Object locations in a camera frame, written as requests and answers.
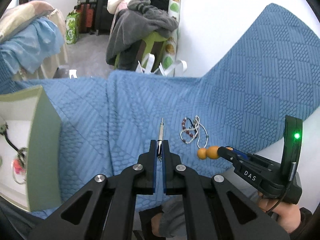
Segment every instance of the green bag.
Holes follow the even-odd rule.
[[[66,26],[66,42],[67,44],[75,44],[79,37],[80,13],[75,10],[67,16]]]

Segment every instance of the gray floor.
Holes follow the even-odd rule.
[[[69,69],[76,69],[77,77],[107,78],[113,66],[106,63],[108,35],[80,34],[76,44],[68,44],[68,65],[60,66],[56,78],[68,77]]]

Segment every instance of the gray fabric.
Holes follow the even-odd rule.
[[[249,183],[241,179],[234,172],[234,168],[222,173],[237,189],[239,189],[247,198],[253,202],[259,199],[257,190]],[[172,198],[162,204],[163,215],[160,220],[159,234],[163,237],[172,238],[175,236],[186,236],[186,221],[184,217],[184,208],[182,197]]]
[[[150,0],[132,0],[118,19],[110,35],[106,62],[114,64],[118,53],[128,49],[133,43],[157,31],[168,38],[178,28],[178,22],[166,11],[150,5]]]
[[[141,41],[136,41],[128,49],[120,53],[118,69],[135,71],[137,68],[138,60],[136,59],[139,51]]]

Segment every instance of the white plastic bag handle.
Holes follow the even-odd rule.
[[[184,60],[177,60],[177,61],[175,61],[175,62],[172,63],[172,64],[170,65],[170,67],[167,68],[166,70],[164,70],[164,68],[163,68],[163,66],[162,66],[161,63],[160,63],[160,65],[159,65],[160,72],[161,72],[161,74],[162,74],[163,76],[165,76],[165,77],[166,77],[167,75],[169,75],[170,72],[171,72],[172,70],[174,70],[175,68],[177,68],[177,67],[182,67],[182,71],[185,72],[185,71],[187,70],[187,68],[188,68],[188,65],[187,65],[187,62],[185,62]]]
[[[145,74],[151,74],[153,64],[155,63],[155,55],[147,53],[142,59],[142,68]]]
[[[138,61],[138,65],[137,65],[137,68],[136,68],[136,72],[143,74],[143,69],[142,69],[142,67],[141,67],[140,61]]]

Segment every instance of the screwdriver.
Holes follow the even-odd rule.
[[[163,123],[163,118],[162,118],[162,121],[160,123],[160,128],[159,128],[159,137],[158,137],[158,141],[157,141],[157,158],[159,159],[159,161],[162,161],[161,144],[163,141],[163,129],[164,129],[164,123]]]

